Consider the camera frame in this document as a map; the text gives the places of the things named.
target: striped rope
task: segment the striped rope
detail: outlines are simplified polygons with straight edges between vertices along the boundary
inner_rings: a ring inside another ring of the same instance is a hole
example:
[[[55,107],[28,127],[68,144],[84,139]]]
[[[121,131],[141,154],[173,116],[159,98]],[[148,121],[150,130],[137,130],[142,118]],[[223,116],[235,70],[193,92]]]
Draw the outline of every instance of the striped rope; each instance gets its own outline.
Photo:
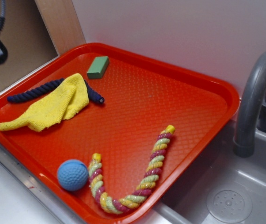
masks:
[[[96,202],[100,204],[102,209],[107,213],[122,214],[132,212],[137,209],[156,187],[156,181],[159,180],[159,175],[162,173],[162,166],[164,155],[166,154],[167,144],[170,142],[170,138],[175,132],[175,128],[169,125],[158,136],[158,140],[155,143],[150,162],[146,169],[143,180],[136,187],[136,190],[131,194],[119,200],[111,198],[107,192],[105,192],[101,155],[98,153],[93,154],[92,160],[89,164],[89,183],[92,192],[92,196]]]

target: sink drain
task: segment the sink drain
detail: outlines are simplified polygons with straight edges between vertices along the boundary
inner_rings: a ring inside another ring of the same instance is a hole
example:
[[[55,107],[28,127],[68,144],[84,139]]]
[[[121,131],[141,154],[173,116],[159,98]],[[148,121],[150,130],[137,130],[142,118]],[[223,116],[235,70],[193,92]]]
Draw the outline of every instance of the sink drain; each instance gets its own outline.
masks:
[[[210,214],[224,223],[239,223],[252,211],[249,195],[238,186],[222,185],[208,194],[207,207]]]

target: textured ball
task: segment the textured ball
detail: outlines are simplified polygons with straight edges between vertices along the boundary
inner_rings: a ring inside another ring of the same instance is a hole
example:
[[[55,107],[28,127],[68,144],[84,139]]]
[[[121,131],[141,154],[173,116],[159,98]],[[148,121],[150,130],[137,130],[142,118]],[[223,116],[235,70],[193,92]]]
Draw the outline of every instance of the textured ball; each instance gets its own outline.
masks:
[[[60,165],[57,172],[59,184],[68,191],[81,189],[88,180],[88,170],[79,160],[67,160]]]

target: microfiber cloth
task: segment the microfiber cloth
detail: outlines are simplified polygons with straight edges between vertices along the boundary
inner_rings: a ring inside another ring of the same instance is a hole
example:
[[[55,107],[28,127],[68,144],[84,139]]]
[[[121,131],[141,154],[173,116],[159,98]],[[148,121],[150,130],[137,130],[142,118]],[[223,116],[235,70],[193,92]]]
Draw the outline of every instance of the microfiber cloth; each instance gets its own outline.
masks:
[[[66,78],[53,92],[33,103],[17,119],[0,123],[0,131],[28,126],[41,132],[46,127],[73,118],[88,103],[86,84],[83,77],[76,73]]]

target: sink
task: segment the sink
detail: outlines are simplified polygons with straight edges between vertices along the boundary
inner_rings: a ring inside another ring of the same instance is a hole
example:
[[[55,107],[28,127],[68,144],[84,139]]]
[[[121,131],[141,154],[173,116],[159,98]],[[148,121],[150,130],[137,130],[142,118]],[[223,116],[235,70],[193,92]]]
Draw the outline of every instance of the sink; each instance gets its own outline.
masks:
[[[230,121],[156,206],[175,213],[178,223],[266,224],[266,133],[256,131],[248,158],[233,153]]]

